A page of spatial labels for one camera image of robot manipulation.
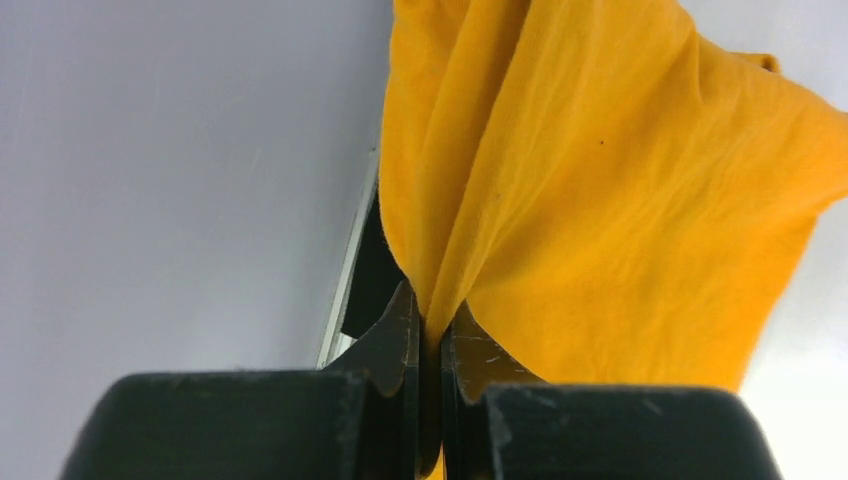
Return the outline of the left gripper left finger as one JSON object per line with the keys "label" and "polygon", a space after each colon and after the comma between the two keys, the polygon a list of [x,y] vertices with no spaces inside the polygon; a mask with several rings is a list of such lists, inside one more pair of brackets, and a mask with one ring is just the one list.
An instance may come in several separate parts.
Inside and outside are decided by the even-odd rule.
{"label": "left gripper left finger", "polygon": [[415,479],[419,317],[407,282],[319,370],[133,374],[93,408],[65,479]]}

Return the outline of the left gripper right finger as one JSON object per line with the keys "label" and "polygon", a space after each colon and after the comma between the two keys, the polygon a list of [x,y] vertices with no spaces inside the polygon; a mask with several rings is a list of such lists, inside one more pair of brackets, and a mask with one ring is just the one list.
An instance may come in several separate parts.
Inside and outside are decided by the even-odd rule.
{"label": "left gripper right finger", "polygon": [[551,384],[461,307],[441,341],[448,479],[776,479],[736,396],[680,386]]}

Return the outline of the orange t-shirt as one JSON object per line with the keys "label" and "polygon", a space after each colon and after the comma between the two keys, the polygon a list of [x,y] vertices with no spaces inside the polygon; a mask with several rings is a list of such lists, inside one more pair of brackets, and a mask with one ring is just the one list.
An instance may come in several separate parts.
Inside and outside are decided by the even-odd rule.
{"label": "orange t-shirt", "polygon": [[462,304],[545,380],[737,392],[847,116],[675,1],[397,1],[379,196],[435,353]]}

